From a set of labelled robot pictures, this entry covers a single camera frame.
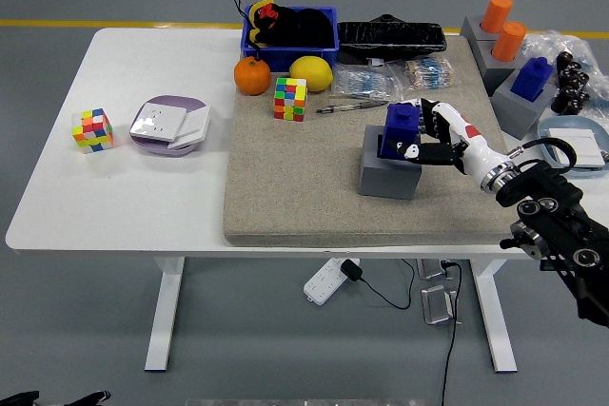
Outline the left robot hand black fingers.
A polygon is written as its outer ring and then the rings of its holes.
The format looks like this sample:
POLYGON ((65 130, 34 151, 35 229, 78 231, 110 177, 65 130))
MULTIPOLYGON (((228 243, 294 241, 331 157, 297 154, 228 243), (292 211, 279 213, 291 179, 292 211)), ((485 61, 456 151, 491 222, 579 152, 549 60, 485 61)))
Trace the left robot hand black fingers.
MULTIPOLYGON (((39 399, 39 391, 26 391, 8 396, 1 400, 1 406, 31 406, 36 405, 39 399)), ((78 398, 66 406, 96 406, 101 405, 104 401, 111 397, 109 391, 96 391, 81 398, 78 398)))

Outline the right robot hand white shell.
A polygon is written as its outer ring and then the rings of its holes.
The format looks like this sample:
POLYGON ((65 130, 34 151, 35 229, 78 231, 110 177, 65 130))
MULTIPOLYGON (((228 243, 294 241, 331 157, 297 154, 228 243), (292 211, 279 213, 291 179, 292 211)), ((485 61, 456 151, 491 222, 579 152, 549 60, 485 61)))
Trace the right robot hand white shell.
POLYGON ((453 106, 424 98, 391 108, 404 108, 413 122, 407 133, 385 133, 385 149, 413 164, 453 165, 485 188, 514 166, 505 154, 492 149, 479 131, 453 106))

